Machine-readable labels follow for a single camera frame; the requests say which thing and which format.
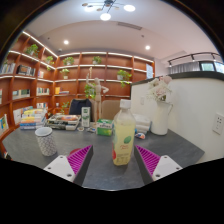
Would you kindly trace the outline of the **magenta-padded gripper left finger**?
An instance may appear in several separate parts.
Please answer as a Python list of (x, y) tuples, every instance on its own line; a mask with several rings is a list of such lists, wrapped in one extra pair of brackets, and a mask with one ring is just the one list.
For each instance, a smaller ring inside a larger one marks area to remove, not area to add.
[(69, 156), (59, 155), (44, 170), (81, 186), (93, 156), (93, 146), (75, 150)]

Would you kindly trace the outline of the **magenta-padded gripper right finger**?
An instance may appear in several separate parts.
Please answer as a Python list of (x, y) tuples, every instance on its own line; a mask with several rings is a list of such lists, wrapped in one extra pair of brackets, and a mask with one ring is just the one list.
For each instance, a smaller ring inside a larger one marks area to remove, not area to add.
[(139, 145), (134, 147), (134, 155), (145, 185), (182, 169), (168, 155), (159, 156)]

